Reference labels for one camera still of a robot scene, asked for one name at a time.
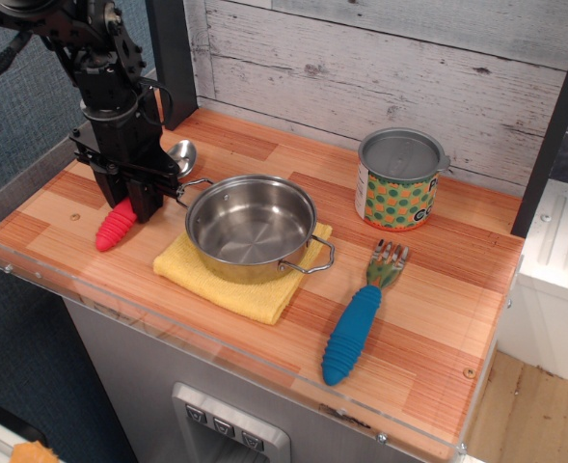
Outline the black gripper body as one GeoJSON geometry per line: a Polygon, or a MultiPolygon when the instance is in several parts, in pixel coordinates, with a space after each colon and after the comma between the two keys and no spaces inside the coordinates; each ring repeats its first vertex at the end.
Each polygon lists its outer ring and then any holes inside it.
{"type": "Polygon", "coordinates": [[[179,188],[179,167],[160,145],[163,134],[159,105],[136,103],[117,110],[95,110],[80,105],[87,122],[74,129],[79,162],[106,166],[115,164],[126,182],[151,180],[159,191],[173,197],[179,188]]]}

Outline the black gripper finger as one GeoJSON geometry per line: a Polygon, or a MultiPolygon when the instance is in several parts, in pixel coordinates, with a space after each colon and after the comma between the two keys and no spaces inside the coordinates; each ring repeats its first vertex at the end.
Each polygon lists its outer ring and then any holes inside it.
{"type": "Polygon", "coordinates": [[[163,205],[164,195],[151,180],[130,179],[126,182],[128,197],[139,223],[144,224],[163,205]]]}
{"type": "Polygon", "coordinates": [[[95,176],[95,181],[101,190],[107,204],[115,208],[127,196],[127,187],[120,169],[115,164],[106,166],[90,163],[95,176]]]}

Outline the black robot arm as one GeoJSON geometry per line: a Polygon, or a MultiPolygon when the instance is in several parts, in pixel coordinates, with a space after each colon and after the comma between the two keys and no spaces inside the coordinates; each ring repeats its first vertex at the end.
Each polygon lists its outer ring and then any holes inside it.
{"type": "Polygon", "coordinates": [[[179,188],[180,169],[160,145],[174,102],[143,76],[122,11],[112,1],[0,1],[0,27],[16,32],[0,53],[0,75],[41,37],[81,95],[88,122],[70,137],[77,160],[92,168],[108,205],[127,200],[146,223],[179,188]]]}

